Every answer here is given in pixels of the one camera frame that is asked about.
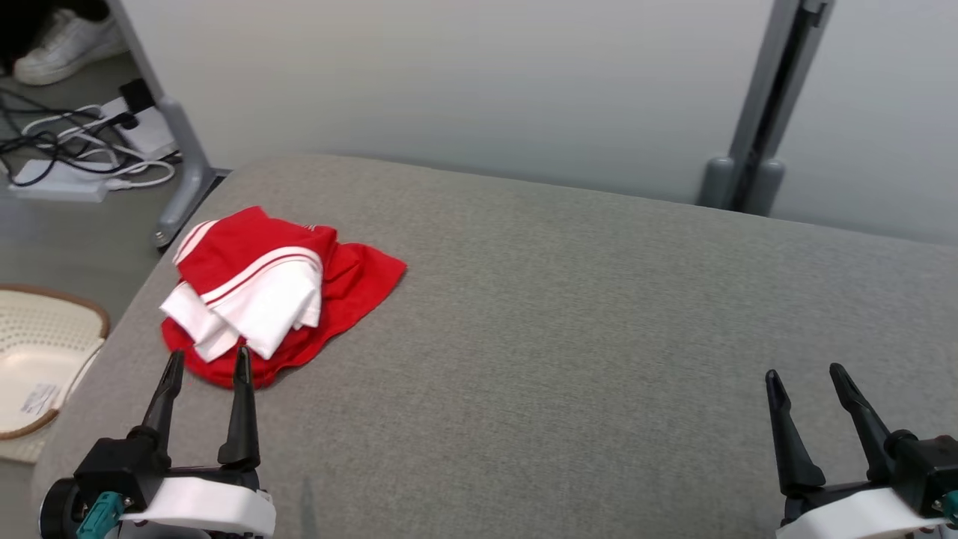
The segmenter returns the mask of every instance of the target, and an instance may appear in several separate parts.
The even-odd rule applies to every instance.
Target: shoe sole
[[[55,84],[73,77],[81,69],[95,61],[112,58],[121,55],[128,50],[129,48],[127,48],[123,43],[114,44],[109,47],[102,47],[102,49],[94,48],[85,54],[80,55],[80,57],[73,62],[53,71],[46,71],[43,73],[31,73],[27,71],[24,73],[22,69],[17,70],[14,68],[13,77],[28,86],[46,86],[47,84]]]

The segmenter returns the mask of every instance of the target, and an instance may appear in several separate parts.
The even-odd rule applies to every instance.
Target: gray floor
[[[0,84],[50,107],[75,108],[119,97],[117,87],[138,77],[120,56],[88,66],[42,88],[11,79]],[[0,138],[7,138],[6,126]],[[13,160],[13,166],[24,157]],[[27,283],[91,299],[115,323],[159,260],[149,242],[177,178],[165,185],[111,193],[102,203],[22,200],[0,187],[0,283]],[[36,537],[36,516],[25,499],[31,466],[0,460],[0,535]]]

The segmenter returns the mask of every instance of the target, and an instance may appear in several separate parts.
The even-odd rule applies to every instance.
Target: white shoe
[[[77,73],[88,63],[127,50],[113,17],[90,21],[70,10],[57,10],[53,28],[39,47],[16,61],[13,77],[31,86],[53,84]]]

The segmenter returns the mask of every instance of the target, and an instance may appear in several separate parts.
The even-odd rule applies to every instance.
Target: teal connector
[[[942,513],[952,524],[958,524],[958,490],[952,490],[945,494],[945,501],[942,502]]]
[[[120,522],[123,509],[123,496],[103,492],[77,528],[77,539],[103,539]]]

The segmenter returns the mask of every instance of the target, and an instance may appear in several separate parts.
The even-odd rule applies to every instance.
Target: white power strip
[[[48,159],[31,159],[20,169],[14,181],[26,183],[40,177],[50,166]],[[110,163],[84,163],[88,169],[109,170]],[[113,175],[88,173],[65,163],[57,162],[42,180],[26,187],[11,185],[10,191],[21,199],[65,200],[70,202],[103,202],[109,188],[106,180]]]
[[[104,117],[113,118],[124,112],[129,112],[129,109],[126,108],[126,101],[123,98],[117,98],[103,105],[101,111]],[[141,110],[134,116],[140,123],[139,126],[133,129],[116,126],[116,129],[129,142],[133,150],[142,153],[147,161],[160,159],[176,152],[176,141],[173,140],[170,126],[167,125],[166,118],[155,106]]]

